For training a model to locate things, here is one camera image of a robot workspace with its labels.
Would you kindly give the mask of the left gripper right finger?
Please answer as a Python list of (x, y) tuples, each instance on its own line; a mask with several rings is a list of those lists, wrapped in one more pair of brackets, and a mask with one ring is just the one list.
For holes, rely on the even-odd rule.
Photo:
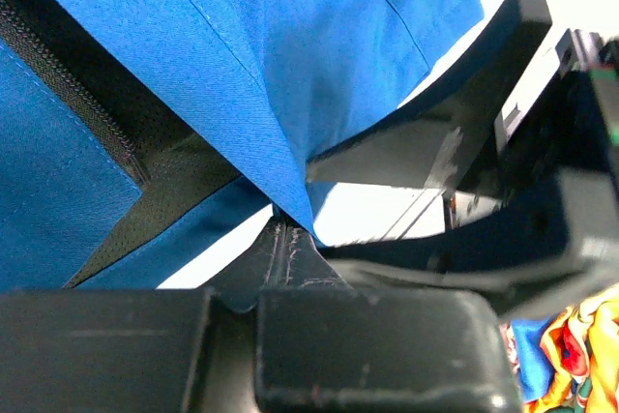
[(492, 308), (443, 289), (339, 289), (292, 281), (303, 233), (270, 223), (256, 306), (255, 399), (264, 412), (517, 412)]

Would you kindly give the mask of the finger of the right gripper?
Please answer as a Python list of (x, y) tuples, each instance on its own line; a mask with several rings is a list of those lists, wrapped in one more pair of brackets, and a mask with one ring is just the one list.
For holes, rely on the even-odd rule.
[(618, 199), (608, 174), (562, 168), (442, 234), (321, 252), (400, 285), (480, 293), (502, 319), (538, 318), (617, 283)]

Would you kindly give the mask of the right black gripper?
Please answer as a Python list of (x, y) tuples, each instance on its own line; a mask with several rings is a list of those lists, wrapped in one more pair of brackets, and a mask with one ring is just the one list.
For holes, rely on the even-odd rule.
[(566, 30), (555, 47), (559, 66), (540, 96), (491, 134), (551, 25), (546, 0), (504, 0), (422, 93), (311, 159), (308, 182), (453, 190), (466, 174), (444, 197), (445, 226), (453, 229), (563, 166), (616, 180), (617, 38)]

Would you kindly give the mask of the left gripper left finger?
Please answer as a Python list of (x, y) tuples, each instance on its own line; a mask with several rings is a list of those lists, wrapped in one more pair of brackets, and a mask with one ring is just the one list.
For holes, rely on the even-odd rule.
[(1, 298), (5, 412), (280, 412), (258, 390), (256, 315), (210, 288)]

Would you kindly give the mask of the blue jacket with black lining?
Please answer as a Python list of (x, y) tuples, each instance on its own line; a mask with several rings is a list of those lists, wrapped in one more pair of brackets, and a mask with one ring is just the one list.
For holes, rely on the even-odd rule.
[(480, 0), (1, 0), (1, 288), (153, 288), (393, 110)]

